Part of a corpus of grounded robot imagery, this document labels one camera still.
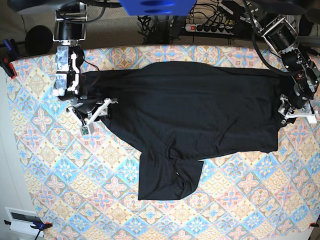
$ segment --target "clamp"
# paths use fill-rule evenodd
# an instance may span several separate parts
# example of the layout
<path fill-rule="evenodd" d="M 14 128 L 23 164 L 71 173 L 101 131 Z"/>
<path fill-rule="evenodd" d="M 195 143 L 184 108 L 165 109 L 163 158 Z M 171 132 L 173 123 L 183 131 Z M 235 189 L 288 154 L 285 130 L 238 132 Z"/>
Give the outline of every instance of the clamp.
<path fill-rule="evenodd" d="M 16 70 L 12 63 L 9 62 L 8 58 L 0 59 L 0 67 L 3 68 L 5 73 L 11 78 L 14 79 L 17 76 Z"/>
<path fill-rule="evenodd" d="M 37 238 L 38 238 L 38 236 L 39 236 L 39 234 L 40 234 L 41 231 L 43 231 L 43 230 L 45 230 L 45 229 L 48 229 L 48 228 L 51 228 L 51 227 L 53 226 L 52 223 L 49 223 L 49 222 L 46 222 L 46 223 L 37 223 L 37 222 L 33 221 L 32 223 L 33 223 L 35 226 L 30 225 L 30 227 L 33 228 L 33 229 L 38 229 L 38 230 L 39 230 L 39 232 L 38 232 L 38 234 L 36 235 L 36 237 L 35 237 L 34 240 L 37 240 Z"/>

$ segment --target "wall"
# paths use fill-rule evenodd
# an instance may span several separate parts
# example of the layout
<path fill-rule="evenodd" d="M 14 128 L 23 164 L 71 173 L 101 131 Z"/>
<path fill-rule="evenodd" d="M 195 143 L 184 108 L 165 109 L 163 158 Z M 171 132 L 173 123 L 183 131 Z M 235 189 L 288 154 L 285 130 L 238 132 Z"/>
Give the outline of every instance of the wall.
<path fill-rule="evenodd" d="M 35 237 L 10 231 L 4 223 L 9 220 L 5 207 L 35 211 L 16 147 L 5 76 L 0 67 L 0 240 L 31 240 Z"/>

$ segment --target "blue object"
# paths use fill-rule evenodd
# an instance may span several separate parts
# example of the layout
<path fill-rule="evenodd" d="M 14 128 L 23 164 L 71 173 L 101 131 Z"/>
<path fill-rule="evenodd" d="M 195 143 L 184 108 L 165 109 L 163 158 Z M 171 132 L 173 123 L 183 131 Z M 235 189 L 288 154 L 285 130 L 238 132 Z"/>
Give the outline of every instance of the blue object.
<path fill-rule="evenodd" d="M 130 16 L 187 16 L 196 0 L 119 0 Z"/>
<path fill-rule="evenodd" d="M 5 39 L 3 43 L 8 49 L 10 60 L 16 60 L 18 58 L 18 53 L 16 52 L 15 47 L 12 45 L 12 43 L 8 39 Z"/>
<path fill-rule="evenodd" d="M 32 222 L 36 227 L 37 227 L 37 229 L 39 229 L 40 231 L 43 231 L 44 229 L 45 229 L 45 227 L 46 227 L 46 224 L 44 224 L 44 223 L 37 223 L 37 222 L 35 222 L 35 221 L 33 221 Z"/>

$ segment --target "red clamp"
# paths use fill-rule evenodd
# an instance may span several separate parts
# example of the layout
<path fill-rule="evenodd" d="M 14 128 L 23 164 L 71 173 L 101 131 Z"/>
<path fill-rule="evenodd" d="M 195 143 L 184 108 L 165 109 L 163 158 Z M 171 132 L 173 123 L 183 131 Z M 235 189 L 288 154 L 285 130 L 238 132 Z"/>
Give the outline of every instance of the red clamp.
<path fill-rule="evenodd" d="M 9 62 L 7 58 L 0 59 L 0 67 L 2 67 L 5 73 L 11 78 L 14 79 L 17 76 L 17 72 L 12 63 Z"/>

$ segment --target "floral tile pattern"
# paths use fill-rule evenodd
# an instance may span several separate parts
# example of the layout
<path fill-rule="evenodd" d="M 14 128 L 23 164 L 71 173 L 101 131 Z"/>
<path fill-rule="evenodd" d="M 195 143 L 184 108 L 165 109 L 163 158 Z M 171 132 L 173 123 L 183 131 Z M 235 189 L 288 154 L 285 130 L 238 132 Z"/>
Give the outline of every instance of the floral tile pattern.
<path fill-rule="evenodd" d="M 282 63 L 269 51 L 264 57 Z M 85 51 L 101 70 L 167 61 L 263 68 L 255 50 L 228 46 L 131 46 Z M 320 124 L 297 119 L 278 151 L 205 159 L 198 189 L 179 201 L 138 200 L 140 153 L 95 124 L 82 137 L 67 103 L 52 95 L 54 55 L 13 62 L 6 87 L 18 154 L 45 239 L 257 240 L 306 231 L 320 214 Z M 314 58 L 319 66 L 320 59 Z M 95 71 L 84 63 L 81 71 Z M 320 106 L 320 91 L 313 105 Z"/>

